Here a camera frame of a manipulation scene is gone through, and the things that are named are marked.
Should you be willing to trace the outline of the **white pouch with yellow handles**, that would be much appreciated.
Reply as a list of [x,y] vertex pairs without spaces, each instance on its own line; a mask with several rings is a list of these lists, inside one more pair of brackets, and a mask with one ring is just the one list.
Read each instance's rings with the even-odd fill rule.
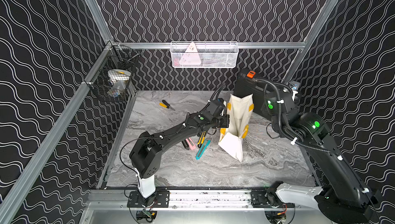
[[243,140],[249,133],[249,122],[254,107],[253,94],[245,97],[231,94],[227,102],[229,127],[221,128],[218,145],[239,162],[243,161]]

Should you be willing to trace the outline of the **teal utility knife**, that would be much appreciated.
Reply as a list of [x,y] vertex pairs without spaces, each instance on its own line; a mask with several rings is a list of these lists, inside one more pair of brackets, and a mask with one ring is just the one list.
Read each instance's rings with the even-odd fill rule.
[[209,147],[210,143],[211,143],[211,138],[207,138],[207,139],[204,140],[203,144],[201,145],[201,147],[199,148],[199,150],[198,150],[198,152],[197,152],[197,154],[195,156],[196,160],[200,160],[201,159],[201,157],[203,156],[204,152]]

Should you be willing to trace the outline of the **yellow black art knife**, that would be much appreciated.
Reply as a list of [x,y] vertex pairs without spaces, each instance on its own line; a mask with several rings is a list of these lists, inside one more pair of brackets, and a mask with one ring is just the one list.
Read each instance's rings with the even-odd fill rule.
[[203,145],[203,143],[204,143],[204,141],[205,141],[206,134],[207,134],[206,131],[203,131],[203,132],[201,133],[200,138],[199,138],[199,141],[198,141],[198,143],[197,143],[198,148],[201,148],[201,147],[202,147],[202,145]]

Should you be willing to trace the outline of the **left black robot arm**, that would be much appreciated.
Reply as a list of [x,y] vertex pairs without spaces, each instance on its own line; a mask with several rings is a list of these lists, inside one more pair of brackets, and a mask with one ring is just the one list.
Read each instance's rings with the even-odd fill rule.
[[201,137],[210,129],[229,127],[226,102],[219,97],[224,87],[225,84],[220,85],[207,104],[196,113],[188,113],[182,123],[152,135],[144,132],[139,136],[129,158],[136,170],[138,191],[143,199],[153,197],[156,192],[154,175],[164,152],[188,138]]

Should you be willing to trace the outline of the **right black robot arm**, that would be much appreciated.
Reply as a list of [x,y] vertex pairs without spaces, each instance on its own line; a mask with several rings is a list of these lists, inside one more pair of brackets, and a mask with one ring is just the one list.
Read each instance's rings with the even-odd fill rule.
[[330,183],[317,190],[280,183],[275,189],[277,198],[283,203],[317,209],[337,224],[379,220],[375,205],[380,202],[380,193],[372,190],[351,167],[321,116],[300,114],[292,94],[282,90],[284,84],[264,78],[255,81],[263,88],[261,109],[270,115],[273,131],[302,147]]

